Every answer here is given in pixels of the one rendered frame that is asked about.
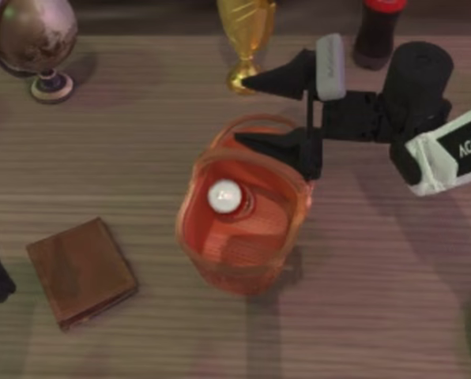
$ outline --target gold vase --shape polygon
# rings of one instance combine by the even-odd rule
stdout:
[[[227,86],[240,95],[249,95],[254,91],[244,88],[241,80],[259,71],[253,57],[273,33],[276,3],[274,0],[217,0],[217,4],[225,34],[239,56],[239,63],[228,73]]]

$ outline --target globe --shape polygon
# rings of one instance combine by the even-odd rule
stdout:
[[[55,68],[66,60],[77,38],[77,20],[68,0],[0,0],[0,66],[17,77],[38,75],[32,95],[59,102],[73,81]]]

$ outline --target table surface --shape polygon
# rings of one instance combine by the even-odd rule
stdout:
[[[421,39],[454,57],[452,116],[470,109],[471,37]],[[260,60],[314,42],[276,37]],[[66,63],[77,93],[58,106],[0,71],[0,254],[18,286],[0,305],[0,379],[471,378],[471,186],[414,197],[384,146],[326,142],[313,209],[269,293],[246,300],[198,276],[174,234],[194,159],[237,116],[305,114],[231,94],[234,60],[222,36],[81,38]],[[384,71],[347,67],[350,89],[382,87]],[[95,216],[141,290],[65,334],[24,247]]]

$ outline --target orange bucket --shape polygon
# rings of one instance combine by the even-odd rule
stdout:
[[[234,134],[288,133],[295,127],[279,116],[239,118],[197,159],[176,235],[209,284],[238,295],[257,295],[283,270],[311,205],[312,186],[289,165],[240,144]],[[208,194],[223,179],[251,192],[248,216],[232,220],[213,209]]]

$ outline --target brown book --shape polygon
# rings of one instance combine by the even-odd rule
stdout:
[[[27,246],[61,330],[134,294],[138,284],[101,219]]]

